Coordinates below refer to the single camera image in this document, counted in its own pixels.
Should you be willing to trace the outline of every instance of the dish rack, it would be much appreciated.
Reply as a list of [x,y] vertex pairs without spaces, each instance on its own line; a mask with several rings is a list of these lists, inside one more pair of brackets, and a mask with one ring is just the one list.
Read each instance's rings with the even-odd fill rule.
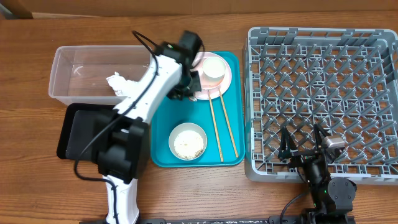
[[253,27],[244,47],[246,176],[300,182],[277,158],[286,126],[312,150],[313,125],[346,141],[332,177],[398,184],[398,36],[383,29]]

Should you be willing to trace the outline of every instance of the pink plate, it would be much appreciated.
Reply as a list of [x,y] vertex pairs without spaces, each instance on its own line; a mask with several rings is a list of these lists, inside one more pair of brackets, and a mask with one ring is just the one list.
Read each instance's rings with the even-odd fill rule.
[[[224,94],[227,91],[227,89],[229,88],[231,81],[232,81],[231,68],[229,67],[226,60],[224,60],[221,56],[219,56],[217,54],[214,54],[211,52],[205,52],[205,54],[203,56],[203,60],[200,62],[200,64],[196,68],[196,70],[199,72],[199,79],[200,79],[202,88],[203,89],[208,88],[208,85],[206,85],[206,82],[203,80],[203,70],[202,70],[203,62],[208,57],[218,57],[218,58],[222,59],[222,61],[225,63],[226,69],[225,69],[224,79],[218,86],[214,86],[215,88],[213,88],[213,89],[202,90],[202,91],[196,92],[195,98],[198,100],[208,100],[209,99],[208,91],[210,91],[211,99],[215,99],[215,98],[219,97],[220,93],[218,92],[218,88],[221,88],[221,93]],[[193,64],[196,64],[196,62],[199,61],[201,58],[202,58],[202,53],[197,54],[197,57],[195,58]]]

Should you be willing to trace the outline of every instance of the clear plastic container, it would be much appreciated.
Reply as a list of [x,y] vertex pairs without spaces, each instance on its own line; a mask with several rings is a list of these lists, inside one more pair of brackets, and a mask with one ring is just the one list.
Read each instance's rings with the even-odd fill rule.
[[92,103],[116,105],[116,96],[106,81],[118,72],[127,80],[139,81],[150,63],[144,46],[64,46],[53,61],[49,95],[69,105]]

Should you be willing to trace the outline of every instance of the chopstick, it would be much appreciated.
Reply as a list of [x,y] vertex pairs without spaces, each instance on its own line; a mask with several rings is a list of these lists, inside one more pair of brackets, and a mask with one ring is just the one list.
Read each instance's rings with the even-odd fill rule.
[[236,158],[238,158],[239,155],[238,155],[238,152],[237,152],[237,150],[236,150],[234,136],[232,135],[232,129],[231,129],[231,126],[229,125],[228,114],[226,113],[225,104],[224,104],[224,99],[223,99],[223,94],[222,94],[220,88],[218,88],[218,92],[220,93],[221,104],[223,105],[224,114],[225,114],[225,120],[226,120],[226,124],[228,125],[229,135],[231,136],[232,146],[234,147],[235,156],[236,156]]
[[214,130],[216,131],[218,152],[220,153],[221,162],[224,162],[224,159],[223,159],[223,152],[221,151],[220,138],[218,137],[218,130],[217,130],[216,117],[214,116],[213,103],[211,102],[210,91],[207,91],[207,93],[209,94],[209,102],[210,102],[211,116],[213,117]]

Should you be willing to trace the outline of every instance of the wooden table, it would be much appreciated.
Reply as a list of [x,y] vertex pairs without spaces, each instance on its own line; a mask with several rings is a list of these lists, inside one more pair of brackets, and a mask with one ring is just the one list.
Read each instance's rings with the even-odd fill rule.
[[[184,29],[207,50],[229,50],[242,62],[254,26],[383,28],[398,31],[398,12],[314,12],[224,16],[108,17],[0,21],[0,223],[78,223],[107,214],[102,183],[79,180],[73,162],[55,155],[66,106],[48,95],[55,50],[64,45],[137,45],[135,29],[175,42]],[[82,173],[97,174],[82,162]],[[397,223],[396,187],[360,185],[357,223]],[[302,184],[251,182],[235,167],[162,169],[149,163],[139,180],[144,218],[254,218],[278,215]],[[311,206],[307,197],[287,214]]]

